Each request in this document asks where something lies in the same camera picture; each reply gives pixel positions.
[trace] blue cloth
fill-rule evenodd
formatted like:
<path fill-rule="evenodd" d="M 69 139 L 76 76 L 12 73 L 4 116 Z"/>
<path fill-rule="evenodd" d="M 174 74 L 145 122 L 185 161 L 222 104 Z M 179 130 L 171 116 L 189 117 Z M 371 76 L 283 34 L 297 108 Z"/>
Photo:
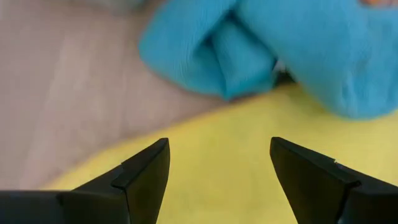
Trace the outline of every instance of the blue cloth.
<path fill-rule="evenodd" d="M 372 118 L 398 104 L 398 10 L 359 0 L 170 0 L 139 50 L 158 74 L 226 99 L 269 91 L 280 59 L 337 114 Z"/>

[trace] blue towel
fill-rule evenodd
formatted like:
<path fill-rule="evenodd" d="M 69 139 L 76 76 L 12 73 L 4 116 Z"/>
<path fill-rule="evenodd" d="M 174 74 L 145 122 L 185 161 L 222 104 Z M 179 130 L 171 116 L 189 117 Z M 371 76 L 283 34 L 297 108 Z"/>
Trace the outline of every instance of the blue towel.
<path fill-rule="evenodd" d="M 336 114 L 398 104 L 398 10 L 357 0 L 170 0 L 139 50 L 159 75 L 226 99 L 271 90 L 281 60 Z"/>

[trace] black plastic part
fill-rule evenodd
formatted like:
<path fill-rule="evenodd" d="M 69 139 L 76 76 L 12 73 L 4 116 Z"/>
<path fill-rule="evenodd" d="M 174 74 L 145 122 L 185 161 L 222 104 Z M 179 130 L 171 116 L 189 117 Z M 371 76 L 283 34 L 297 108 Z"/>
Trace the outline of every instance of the black plastic part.
<path fill-rule="evenodd" d="M 0 223 L 155 224 L 169 176 L 160 139 L 70 192 L 0 191 Z"/>
<path fill-rule="evenodd" d="M 398 223 L 398 187 L 282 138 L 271 159 L 299 224 Z"/>

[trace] yellow towel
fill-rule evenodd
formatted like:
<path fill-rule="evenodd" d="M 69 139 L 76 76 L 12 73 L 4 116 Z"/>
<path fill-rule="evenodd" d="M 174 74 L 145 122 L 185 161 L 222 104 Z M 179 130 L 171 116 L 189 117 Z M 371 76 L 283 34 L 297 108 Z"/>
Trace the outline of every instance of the yellow towel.
<path fill-rule="evenodd" d="M 296 223 L 271 159 L 280 136 L 398 184 L 398 114 L 347 121 L 295 86 L 111 147 L 50 184 L 72 189 L 168 137 L 170 177 L 160 224 Z"/>

